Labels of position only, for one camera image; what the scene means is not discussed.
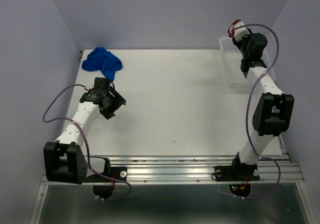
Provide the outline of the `brown towel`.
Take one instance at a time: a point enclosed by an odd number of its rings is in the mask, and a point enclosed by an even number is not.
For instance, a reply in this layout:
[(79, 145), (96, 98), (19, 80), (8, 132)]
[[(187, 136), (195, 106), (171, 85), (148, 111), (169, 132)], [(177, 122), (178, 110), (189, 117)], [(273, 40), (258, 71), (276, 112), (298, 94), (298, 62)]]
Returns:
[(235, 28), (237, 28), (237, 27), (240, 27), (240, 26), (243, 26), (245, 23), (242, 21), (242, 20), (240, 20), (240, 19), (237, 19), (237, 20), (235, 20), (231, 25), (230, 25), (230, 27), (228, 28), (228, 36), (230, 37), (230, 38), (234, 38), (234, 35), (235, 35)]

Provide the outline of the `blue towel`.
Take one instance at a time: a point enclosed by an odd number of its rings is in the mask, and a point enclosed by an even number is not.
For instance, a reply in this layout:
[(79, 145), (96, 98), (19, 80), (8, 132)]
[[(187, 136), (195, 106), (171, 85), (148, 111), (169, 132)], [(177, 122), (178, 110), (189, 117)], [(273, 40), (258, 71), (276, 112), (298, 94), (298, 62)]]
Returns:
[(82, 62), (81, 68), (85, 71), (100, 71), (104, 77), (114, 81), (117, 71), (123, 68), (122, 61), (103, 47), (96, 47)]

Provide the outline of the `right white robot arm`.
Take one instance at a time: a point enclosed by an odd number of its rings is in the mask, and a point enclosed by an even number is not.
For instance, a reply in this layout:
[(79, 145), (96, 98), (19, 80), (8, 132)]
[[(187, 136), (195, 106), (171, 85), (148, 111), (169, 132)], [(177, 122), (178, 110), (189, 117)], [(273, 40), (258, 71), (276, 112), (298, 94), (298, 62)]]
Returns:
[(253, 94), (260, 95), (252, 115), (253, 131), (249, 132), (249, 125), (246, 124), (248, 142), (237, 154), (239, 162), (230, 167), (231, 176), (242, 179), (248, 174), (246, 165), (256, 165), (267, 145), (288, 130), (295, 98), (281, 91), (269, 76), (267, 65), (262, 60), (263, 50), (267, 45), (267, 38), (263, 34), (248, 32), (241, 39), (236, 39), (234, 35), (232, 42), (242, 55), (240, 69), (252, 84), (246, 109), (246, 123), (249, 121)]

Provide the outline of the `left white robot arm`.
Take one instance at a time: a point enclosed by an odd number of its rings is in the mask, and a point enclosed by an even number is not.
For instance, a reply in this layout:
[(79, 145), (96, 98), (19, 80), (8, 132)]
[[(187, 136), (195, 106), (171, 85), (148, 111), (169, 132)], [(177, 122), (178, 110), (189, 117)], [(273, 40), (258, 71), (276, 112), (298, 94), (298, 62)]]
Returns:
[(72, 118), (63, 118), (69, 124), (53, 142), (43, 148), (45, 173), (48, 181), (82, 184), (92, 170), (90, 155), (84, 155), (82, 146), (88, 146), (87, 134), (100, 116), (109, 120), (126, 100), (116, 91), (113, 82), (97, 77), (91, 88), (79, 100)]

